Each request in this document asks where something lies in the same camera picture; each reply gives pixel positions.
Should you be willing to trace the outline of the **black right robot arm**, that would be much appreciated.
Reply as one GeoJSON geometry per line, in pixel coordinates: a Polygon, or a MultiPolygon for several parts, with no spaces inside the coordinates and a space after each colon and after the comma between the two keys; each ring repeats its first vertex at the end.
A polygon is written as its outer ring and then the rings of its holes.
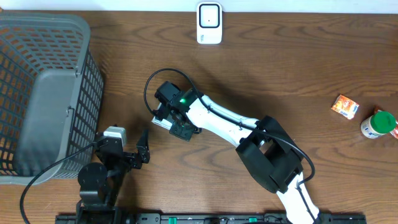
{"type": "Polygon", "coordinates": [[[214,103],[193,89],[180,90],[170,82],[158,87],[153,123],[189,141],[203,129],[231,143],[251,177],[277,194],[291,223],[319,223],[320,211],[305,188],[301,151],[282,126],[270,116],[247,118],[214,103]]]}

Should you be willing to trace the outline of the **red snack bag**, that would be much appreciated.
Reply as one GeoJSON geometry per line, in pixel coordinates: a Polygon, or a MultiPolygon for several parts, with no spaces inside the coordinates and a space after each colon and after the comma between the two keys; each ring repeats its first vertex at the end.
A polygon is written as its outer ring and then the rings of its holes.
{"type": "MultiPolygon", "coordinates": [[[[374,107],[374,114],[377,114],[378,112],[380,112],[380,111],[384,111],[381,107],[379,107],[379,106],[375,106],[374,107]]],[[[390,134],[394,137],[394,138],[398,138],[398,135],[397,135],[397,121],[396,121],[396,126],[395,126],[395,128],[390,132],[390,134]]]]}

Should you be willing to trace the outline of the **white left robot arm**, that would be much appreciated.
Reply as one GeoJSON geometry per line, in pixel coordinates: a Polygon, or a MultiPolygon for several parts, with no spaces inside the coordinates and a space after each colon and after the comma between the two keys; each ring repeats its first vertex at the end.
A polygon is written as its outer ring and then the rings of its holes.
{"type": "Polygon", "coordinates": [[[141,169],[150,161],[149,131],[139,138],[136,152],[125,152],[126,130],[110,126],[94,141],[94,153],[99,162],[85,165],[78,173],[80,204],[76,206],[77,224],[135,223],[134,215],[116,206],[125,175],[141,169]]]}

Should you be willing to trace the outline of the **green lid jar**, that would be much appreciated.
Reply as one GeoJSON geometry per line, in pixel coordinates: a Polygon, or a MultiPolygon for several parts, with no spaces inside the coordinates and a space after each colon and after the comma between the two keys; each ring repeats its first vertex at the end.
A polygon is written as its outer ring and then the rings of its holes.
{"type": "Polygon", "coordinates": [[[379,111],[365,119],[360,128],[365,137],[376,139],[393,131],[396,128],[396,119],[387,111],[379,111]]]}

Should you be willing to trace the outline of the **white green carton box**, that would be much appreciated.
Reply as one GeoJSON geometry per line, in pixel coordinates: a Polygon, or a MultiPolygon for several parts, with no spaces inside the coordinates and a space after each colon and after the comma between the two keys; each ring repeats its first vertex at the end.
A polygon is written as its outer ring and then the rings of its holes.
{"type": "Polygon", "coordinates": [[[172,120],[169,118],[170,110],[162,103],[159,103],[157,109],[153,112],[155,115],[152,118],[152,123],[165,128],[166,130],[170,130],[173,125],[172,120]]]}

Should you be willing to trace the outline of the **small orange box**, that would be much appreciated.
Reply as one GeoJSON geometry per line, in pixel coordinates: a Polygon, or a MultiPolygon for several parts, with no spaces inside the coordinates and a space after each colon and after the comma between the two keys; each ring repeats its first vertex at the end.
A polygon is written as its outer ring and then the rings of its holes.
{"type": "Polygon", "coordinates": [[[358,108],[358,103],[343,95],[339,95],[331,107],[333,111],[343,115],[346,119],[353,119],[358,108]]]}

